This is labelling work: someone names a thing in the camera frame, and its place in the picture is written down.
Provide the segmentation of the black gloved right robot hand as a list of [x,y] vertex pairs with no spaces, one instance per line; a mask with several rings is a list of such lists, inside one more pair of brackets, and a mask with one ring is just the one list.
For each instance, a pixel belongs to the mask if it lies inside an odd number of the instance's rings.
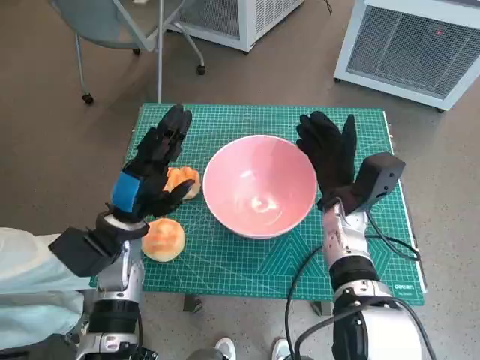
[[338,201],[350,203],[357,146],[355,116],[348,115],[339,129],[324,112],[315,111],[300,116],[296,131],[299,136],[296,145],[316,172],[321,192],[318,208],[325,211]]

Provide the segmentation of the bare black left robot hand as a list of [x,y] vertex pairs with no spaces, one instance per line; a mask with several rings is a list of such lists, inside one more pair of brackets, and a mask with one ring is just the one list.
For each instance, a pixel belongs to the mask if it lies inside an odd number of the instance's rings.
[[192,114],[181,104],[172,106],[150,128],[136,147],[136,155],[120,172],[114,185],[109,211],[122,222],[138,222],[148,216],[163,217],[175,211],[194,186],[186,179],[172,190],[168,182],[169,164],[177,159],[192,122]]

